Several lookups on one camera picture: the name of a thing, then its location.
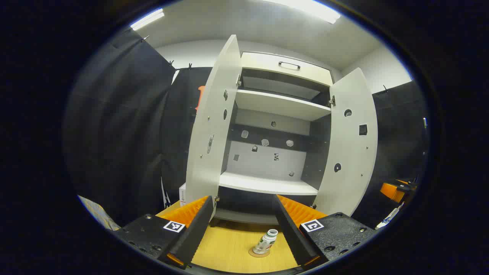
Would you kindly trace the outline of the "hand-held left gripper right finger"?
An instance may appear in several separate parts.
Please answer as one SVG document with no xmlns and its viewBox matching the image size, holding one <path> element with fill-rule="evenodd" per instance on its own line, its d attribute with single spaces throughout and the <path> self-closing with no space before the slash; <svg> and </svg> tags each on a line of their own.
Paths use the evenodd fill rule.
<svg viewBox="0 0 489 275">
<path fill-rule="evenodd" d="M 313 268 L 347 255 L 376 233 L 342 212 L 326 215 L 281 195 L 275 195 L 272 201 L 287 244 L 302 268 Z"/>
</svg>

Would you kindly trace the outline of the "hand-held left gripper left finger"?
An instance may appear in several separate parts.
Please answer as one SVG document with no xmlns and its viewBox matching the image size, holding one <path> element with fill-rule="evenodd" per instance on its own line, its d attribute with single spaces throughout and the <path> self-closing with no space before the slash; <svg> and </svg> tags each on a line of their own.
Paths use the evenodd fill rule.
<svg viewBox="0 0 489 275">
<path fill-rule="evenodd" d="M 145 214 L 114 233 L 146 256 L 185 269 L 201 243 L 213 212 L 212 196 L 204 196 L 162 217 Z"/>
</svg>

